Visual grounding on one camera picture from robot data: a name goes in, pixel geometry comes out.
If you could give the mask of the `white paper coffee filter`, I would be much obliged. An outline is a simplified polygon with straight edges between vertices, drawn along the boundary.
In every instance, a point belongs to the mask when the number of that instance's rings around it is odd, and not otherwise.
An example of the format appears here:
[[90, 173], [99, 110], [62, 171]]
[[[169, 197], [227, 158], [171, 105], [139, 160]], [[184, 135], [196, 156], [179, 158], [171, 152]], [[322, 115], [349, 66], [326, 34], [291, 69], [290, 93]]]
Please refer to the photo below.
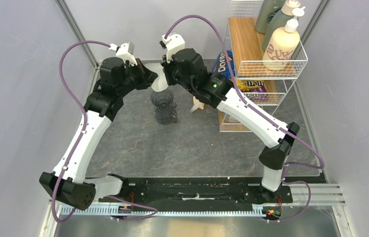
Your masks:
[[164, 91], [169, 87], [164, 73], [164, 68], [161, 63], [147, 63], [145, 64], [145, 67], [158, 75], [151, 85], [151, 88], [155, 92]]

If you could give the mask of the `dark transparent coffee dripper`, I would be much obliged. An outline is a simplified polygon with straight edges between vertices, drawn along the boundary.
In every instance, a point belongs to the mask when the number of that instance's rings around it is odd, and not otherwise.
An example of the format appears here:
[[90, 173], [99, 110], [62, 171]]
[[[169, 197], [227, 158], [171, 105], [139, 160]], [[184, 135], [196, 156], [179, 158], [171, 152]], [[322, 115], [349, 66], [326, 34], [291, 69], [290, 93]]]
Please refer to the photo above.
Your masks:
[[155, 112], [170, 112], [176, 109], [177, 104], [173, 101], [174, 94], [170, 89], [160, 92], [153, 91], [151, 102], [154, 105]]

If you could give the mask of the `clear glass carafe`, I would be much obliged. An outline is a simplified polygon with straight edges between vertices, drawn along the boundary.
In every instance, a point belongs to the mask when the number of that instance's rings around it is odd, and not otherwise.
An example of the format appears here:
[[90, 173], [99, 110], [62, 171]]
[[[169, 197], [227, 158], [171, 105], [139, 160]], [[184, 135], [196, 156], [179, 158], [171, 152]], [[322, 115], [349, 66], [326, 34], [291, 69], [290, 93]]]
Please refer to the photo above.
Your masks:
[[161, 109], [159, 107], [154, 108], [155, 119], [160, 124], [178, 123], [178, 116], [174, 107]]

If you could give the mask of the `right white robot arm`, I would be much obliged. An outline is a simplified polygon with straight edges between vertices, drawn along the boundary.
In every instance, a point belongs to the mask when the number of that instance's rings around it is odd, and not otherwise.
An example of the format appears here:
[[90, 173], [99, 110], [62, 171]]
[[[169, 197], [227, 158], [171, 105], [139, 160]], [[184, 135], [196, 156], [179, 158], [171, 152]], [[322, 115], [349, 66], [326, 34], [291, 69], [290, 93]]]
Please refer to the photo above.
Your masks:
[[164, 55], [161, 63], [168, 85], [179, 84], [200, 102], [224, 112], [249, 128], [265, 144], [259, 159], [264, 165], [260, 196], [272, 202], [280, 195], [283, 166], [300, 127], [275, 119], [238, 93], [230, 79], [210, 73], [192, 48]]

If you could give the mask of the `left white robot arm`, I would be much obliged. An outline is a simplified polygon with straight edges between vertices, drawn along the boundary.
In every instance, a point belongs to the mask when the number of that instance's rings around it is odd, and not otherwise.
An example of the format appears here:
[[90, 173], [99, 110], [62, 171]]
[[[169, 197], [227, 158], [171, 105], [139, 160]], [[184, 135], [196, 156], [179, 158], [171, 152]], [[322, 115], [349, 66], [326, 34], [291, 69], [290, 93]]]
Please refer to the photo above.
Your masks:
[[86, 210], [93, 201], [107, 196], [120, 202], [128, 199], [130, 189], [123, 184], [123, 177], [108, 174], [87, 179], [86, 171], [103, 134], [123, 106], [123, 98], [134, 90], [149, 88], [158, 76], [139, 59], [130, 63], [110, 57], [102, 62], [100, 79], [82, 106], [73, 140], [53, 171], [43, 172], [39, 178], [52, 203], [59, 201]]

